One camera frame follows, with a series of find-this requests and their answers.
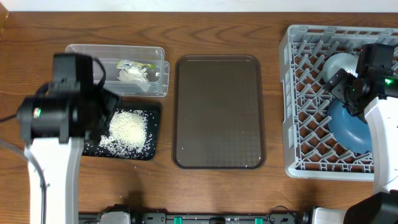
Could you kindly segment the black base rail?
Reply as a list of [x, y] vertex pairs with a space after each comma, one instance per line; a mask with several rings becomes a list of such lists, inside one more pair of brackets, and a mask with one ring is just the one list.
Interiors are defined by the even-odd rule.
[[169, 213], [166, 210], [138, 211], [128, 205], [115, 204], [99, 213], [80, 212], [79, 223], [129, 223], [129, 224], [308, 224], [310, 212], [303, 214], [277, 206], [270, 213]]

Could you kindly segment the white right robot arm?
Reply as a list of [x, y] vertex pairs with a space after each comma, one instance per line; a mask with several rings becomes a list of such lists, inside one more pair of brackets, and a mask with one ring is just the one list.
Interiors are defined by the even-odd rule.
[[397, 78], [338, 70], [324, 86], [364, 116], [371, 133], [373, 194], [347, 210], [315, 208], [310, 223], [397, 223]]

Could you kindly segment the dark blue bowl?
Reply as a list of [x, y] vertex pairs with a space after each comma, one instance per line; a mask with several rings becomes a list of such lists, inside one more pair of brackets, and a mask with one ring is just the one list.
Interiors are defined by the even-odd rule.
[[351, 116], [340, 100], [330, 103], [327, 115], [331, 117], [328, 128], [339, 144], [360, 154], [373, 151], [369, 126]]

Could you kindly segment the clear plastic bin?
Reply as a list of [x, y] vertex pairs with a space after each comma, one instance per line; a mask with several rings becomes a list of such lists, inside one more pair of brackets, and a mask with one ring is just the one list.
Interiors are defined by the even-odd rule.
[[[130, 45], [98, 45], [98, 44], [70, 44], [66, 53], [78, 53], [98, 58], [106, 71], [104, 88], [121, 96], [149, 96], [165, 97], [168, 93], [170, 80], [170, 65], [165, 60], [165, 52], [161, 47], [143, 47]], [[116, 64], [120, 60], [132, 60], [154, 64], [155, 68], [147, 68], [149, 90], [144, 92], [136, 83], [121, 82]], [[103, 72], [97, 63], [94, 63], [93, 78], [98, 83]]]

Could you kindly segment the yellow snack wrapper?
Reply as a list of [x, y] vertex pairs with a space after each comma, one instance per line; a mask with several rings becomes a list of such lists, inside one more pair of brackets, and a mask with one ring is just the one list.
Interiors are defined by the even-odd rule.
[[155, 68], [154, 64], [150, 63], [142, 63], [142, 62], [136, 62], [132, 60], [120, 60], [116, 64], [117, 69], [130, 69], [132, 67], [147, 67], [147, 68]]

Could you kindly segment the green bowl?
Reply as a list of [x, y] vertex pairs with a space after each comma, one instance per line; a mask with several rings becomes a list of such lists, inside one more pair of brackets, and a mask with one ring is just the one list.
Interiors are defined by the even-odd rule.
[[358, 76], [356, 67], [359, 57], [348, 53], [338, 53], [331, 56], [324, 64], [320, 75], [323, 81], [327, 83], [329, 79], [340, 69], [344, 69], [347, 73]]

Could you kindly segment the grey dishwasher rack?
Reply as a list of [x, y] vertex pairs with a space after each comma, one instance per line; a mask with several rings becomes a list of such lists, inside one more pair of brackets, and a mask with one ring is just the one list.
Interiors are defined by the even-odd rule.
[[328, 129], [333, 95], [320, 73], [338, 53], [359, 54], [363, 44], [397, 45], [396, 28], [291, 25], [279, 44], [284, 92], [284, 169], [291, 178], [367, 181], [374, 178], [373, 155], [340, 144]]

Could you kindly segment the brown serving tray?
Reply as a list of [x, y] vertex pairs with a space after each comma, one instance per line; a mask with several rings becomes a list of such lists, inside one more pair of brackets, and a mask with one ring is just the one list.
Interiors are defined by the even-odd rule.
[[261, 65], [252, 55], [185, 55], [175, 69], [172, 160], [244, 169], [267, 157]]

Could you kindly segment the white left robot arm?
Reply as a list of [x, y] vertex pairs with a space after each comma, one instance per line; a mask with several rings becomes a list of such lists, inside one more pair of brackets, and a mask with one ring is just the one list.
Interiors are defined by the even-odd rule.
[[120, 97], [108, 90], [41, 87], [18, 109], [29, 161], [30, 222], [78, 223], [78, 176], [84, 143], [99, 142]]

